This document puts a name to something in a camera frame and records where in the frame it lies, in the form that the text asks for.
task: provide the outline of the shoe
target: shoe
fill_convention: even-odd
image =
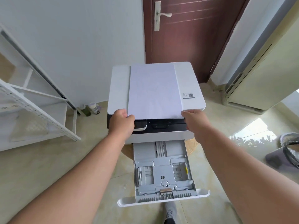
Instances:
[[[176,204],[174,201],[164,203],[166,210],[166,219],[164,223],[176,222]]]

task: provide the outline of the label sticker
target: label sticker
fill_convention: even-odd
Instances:
[[[182,97],[183,99],[191,99],[191,98],[195,98],[193,96],[193,93],[182,93]]]

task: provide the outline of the printer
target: printer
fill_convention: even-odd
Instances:
[[[172,64],[183,110],[203,110],[206,103],[191,63]],[[107,128],[117,109],[128,110],[130,71],[128,65],[112,69]],[[118,205],[127,207],[209,196],[210,191],[196,189],[192,179],[185,146],[185,140],[192,138],[194,134],[186,130],[184,119],[135,120],[133,134],[126,140],[126,144],[133,144],[135,196],[121,198]]]

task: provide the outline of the open paper tray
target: open paper tray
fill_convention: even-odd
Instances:
[[[196,189],[184,140],[134,143],[135,196],[122,198],[120,207],[206,197]]]
[[[196,189],[196,192],[197,192],[197,196],[189,196],[189,197],[174,198],[174,199],[167,199],[167,200],[155,200],[155,201],[147,201],[147,202],[140,202],[140,203],[135,203],[134,196],[124,197],[117,201],[117,205],[119,207],[130,207],[130,206],[142,205],[142,204],[154,204],[154,203],[161,203],[161,202],[168,202],[168,201],[202,198],[210,195],[210,191],[206,189]]]

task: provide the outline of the stack of paper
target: stack of paper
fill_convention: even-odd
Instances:
[[[131,67],[128,115],[135,119],[179,119],[182,104],[173,64]]]

